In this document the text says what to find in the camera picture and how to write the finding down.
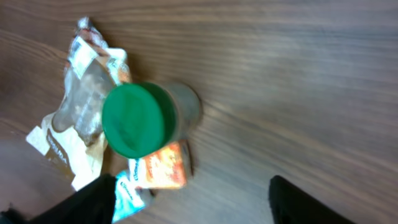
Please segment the teal tissue pack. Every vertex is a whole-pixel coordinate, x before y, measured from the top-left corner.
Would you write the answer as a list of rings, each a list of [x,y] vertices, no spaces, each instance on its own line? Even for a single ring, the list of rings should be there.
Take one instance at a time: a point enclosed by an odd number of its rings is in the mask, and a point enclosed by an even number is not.
[[[115,204],[112,223],[116,223],[135,215],[148,207],[155,199],[155,195],[149,189],[142,189],[130,179],[128,170],[120,172],[116,176]]]

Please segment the snack bag brown white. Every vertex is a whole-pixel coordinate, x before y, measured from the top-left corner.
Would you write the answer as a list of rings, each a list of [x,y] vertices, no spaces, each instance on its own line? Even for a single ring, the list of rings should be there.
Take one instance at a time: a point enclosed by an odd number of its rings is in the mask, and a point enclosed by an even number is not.
[[[74,190],[100,176],[108,142],[101,124],[109,92],[131,81],[124,49],[111,48],[88,17],[82,17],[64,69],[65,94],[25,140],[52,162]]]

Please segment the orange small box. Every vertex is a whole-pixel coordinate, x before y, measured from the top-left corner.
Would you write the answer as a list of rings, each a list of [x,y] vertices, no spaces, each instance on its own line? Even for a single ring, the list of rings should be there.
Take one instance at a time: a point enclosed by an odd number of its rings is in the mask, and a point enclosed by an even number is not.
[[[128,160],[130,179],[143,189],[181,189],[193,175],[188,141],[180,140],[139,159]]]

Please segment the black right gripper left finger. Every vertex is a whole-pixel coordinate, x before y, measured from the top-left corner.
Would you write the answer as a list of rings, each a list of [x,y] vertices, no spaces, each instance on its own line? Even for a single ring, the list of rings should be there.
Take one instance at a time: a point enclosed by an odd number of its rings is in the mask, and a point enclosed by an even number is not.
[[[116,202],[116,178],[105,174],[28,220],[13,208],[1,212],[1,224],[112,224]]]

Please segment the green lid jar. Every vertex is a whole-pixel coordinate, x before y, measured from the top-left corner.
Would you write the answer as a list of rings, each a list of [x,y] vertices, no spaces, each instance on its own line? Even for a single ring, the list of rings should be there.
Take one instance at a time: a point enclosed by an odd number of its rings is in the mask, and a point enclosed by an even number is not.
[[[184,83],[125,83],[106,97],[102,127],[111,149],[138,159],[183,139],[201,112],[200,98]]]

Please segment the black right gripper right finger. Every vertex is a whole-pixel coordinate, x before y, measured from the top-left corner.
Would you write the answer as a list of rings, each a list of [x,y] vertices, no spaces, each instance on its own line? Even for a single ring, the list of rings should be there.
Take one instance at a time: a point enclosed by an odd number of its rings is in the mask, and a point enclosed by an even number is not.
[[[353,224],[280,175],[270,180],[269,203],[275,224]]]

